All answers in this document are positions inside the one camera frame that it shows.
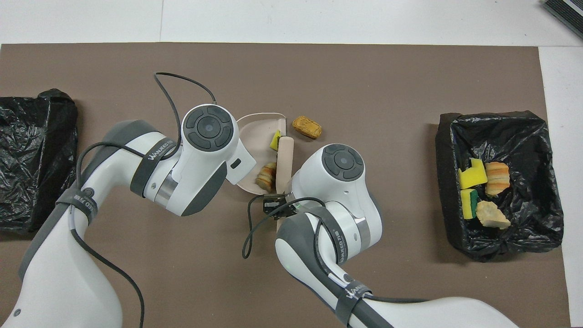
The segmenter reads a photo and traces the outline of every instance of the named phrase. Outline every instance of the velcro strap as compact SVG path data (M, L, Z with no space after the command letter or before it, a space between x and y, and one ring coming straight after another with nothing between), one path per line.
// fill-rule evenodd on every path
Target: velcro strap
M142 158L140 165L136 169L134 176L132 177L132 182L129 185L129 189L144 198L144 189L150 176L156 169L158 162L162 159L169 150L176 146L176 142L170 138L164 138L156 143L146 155Z
M97 215L97 203L91 198L91 196L82 192L81 190L71 187L57 199L57 204L64 203L73 205L82 211L85 216L87 216L87 221L91 224L91 221Z
M334 216L325 207L319 206L310 208L306 212L314 214L324 225L326 231L330 235L334 243L334 249L336 250L336 263L338 265L344 264L348 260L348 243L346 242L346 237L340 228L340 225L334 218Z
M350 315L352 314L352 310L356 306L356 303L358 303L363 297L364 293L370 292L370 289L362 282L354 280L344 288L343 292L344 293L338 298L335 312L336 318L338 318L343 325L348 327L348 321L350 320Z

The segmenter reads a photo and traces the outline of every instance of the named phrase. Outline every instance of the brown mat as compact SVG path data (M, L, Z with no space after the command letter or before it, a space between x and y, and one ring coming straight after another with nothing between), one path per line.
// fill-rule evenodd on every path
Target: brown mat
M380 242L345 270L377 296L481 299L521 327L568 326L561 250L474 263L445 238L434 136L445 112L530 110L546 118L536 48L297 44L4 44L0 95L49 88L80 108L80 150L118 121L142 118L175 138L170 106L152 78L168 71L201 81L235 117L276 111L324 127L296 139L294 171L319 147L342 142L367 164L384 216ZM204 91L164 79L185 114ZM126 270L146 301L145 327L339 327L333 313L279 264L275 223L257 233L248 260L245 209L252 195L225 182L200 213L179 218L113 190L87 232L98 252ZM260 211L254 210L256 219ZM29 244L0 234L0 321L20 290ZM131 286L100 266L120 297L124 327L137 327Z

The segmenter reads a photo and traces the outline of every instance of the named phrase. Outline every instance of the white floor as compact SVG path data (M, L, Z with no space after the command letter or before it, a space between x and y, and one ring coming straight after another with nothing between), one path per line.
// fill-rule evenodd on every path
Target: white floor
M0 0L0 44L158 41L539 47L571 325L583 326L583 40L539 1Z

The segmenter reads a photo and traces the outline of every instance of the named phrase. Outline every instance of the robotic arm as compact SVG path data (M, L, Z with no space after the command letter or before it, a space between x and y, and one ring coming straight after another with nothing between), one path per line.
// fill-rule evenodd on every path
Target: robotic arm
M364 179L365 165L353 148L332 144L316 151L293 176L289 199L298 214L278 230L275 248L282 266L306 285L349 327L507 327L513 322L488 304L450 297L426 302L376 298L340 265L381 237L380 210Z
M144 153L143 158L105 146L82 174L79 189L57 201L27 250L19 274L20 296L2 328L121 327L120 302L110 283L73 238L85 230L114 186L128 186L172 213L202 210L223 181L235 184L255 165L239 139L237 123L224 108L202 104L182 121L178 151L161 160L176 143L145 121L118 123L105 141Z

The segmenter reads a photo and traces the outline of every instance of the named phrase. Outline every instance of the black garbage bag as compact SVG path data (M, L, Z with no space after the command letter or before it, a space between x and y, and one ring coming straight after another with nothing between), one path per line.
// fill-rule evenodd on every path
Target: black garbage bag
M34 232L75 179L77 107L51 89L0 97L0 230Z
M502 114L442 114L436 135L437 177L449 243L473 260L504 253L548 252L563 240L563 210L552 165L549 130L529 111ZM510 227L483 227L462 215L458 168L470 158L508 165L510 187L495 197L485 184L471 187L492 201Z

